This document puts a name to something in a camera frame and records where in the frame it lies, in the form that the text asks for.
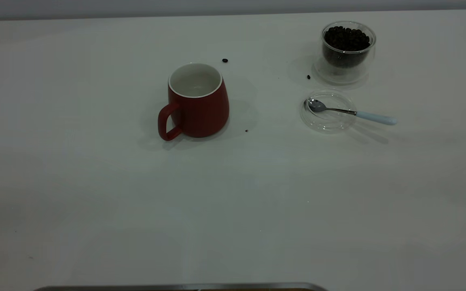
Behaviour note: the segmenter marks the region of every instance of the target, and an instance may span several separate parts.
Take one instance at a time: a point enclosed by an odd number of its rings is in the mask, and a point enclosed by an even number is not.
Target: metal spoon
[[[364,118],[364,119],[371,120],[374,122],[379,122],[382,124],[387,124],[387,125],[396,124],[396,118],[393,118],[393,117],[388,117],[388,116],[383,116],[383,115],[378,115],[378,114],[369,114],[368,112],[364,112],[364,111],[351,111],[351,110],[344,110],[344,109],[338,109],[338,108],[329,108],[329,107],[326,107],[325,104],[323,104],[323,102],[317,99],[314,99],[314,97],[307,99],[307,105],[309,106],[309,109],[312,111],[314,115],[316,115],[316,113],[319,113],[325,110],[333,110],[333,111],[342,112],[344,114],[351,114],[359,118]]]

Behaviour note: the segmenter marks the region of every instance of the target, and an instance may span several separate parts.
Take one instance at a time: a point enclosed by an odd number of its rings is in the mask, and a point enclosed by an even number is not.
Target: table surface
[[[378,38],[340,90],[395,127],[301,121],[335,20]],[[164,142],[189,61],[231,117]],[[253,282],[466,290],[466,11],[0,22],[0,291]]]

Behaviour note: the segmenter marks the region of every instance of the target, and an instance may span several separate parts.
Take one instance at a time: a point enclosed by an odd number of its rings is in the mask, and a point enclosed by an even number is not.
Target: glass jar
[[[334,48],[325,40],[326,32],[336,26],[361,30],[369,38],[370,46],[360,51],[343,51]],[[325,80],[337,84],[354,83],[368,74],[375,58],[375,33],[366,25],[353,21],[337,21],[328,24],[321,32],[319,55],[314,63],[318,74]]]

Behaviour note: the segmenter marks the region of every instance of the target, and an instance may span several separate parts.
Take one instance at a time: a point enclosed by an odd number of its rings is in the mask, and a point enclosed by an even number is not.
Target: mug
[[[168,116],[175,127],[166,132]],[[206,137],[224,127],[229,117],[229,101],[222,74],[206,64],[189,63],[168,78],[168,105],[157,117],[157,130],[164,140],[181,133]]]

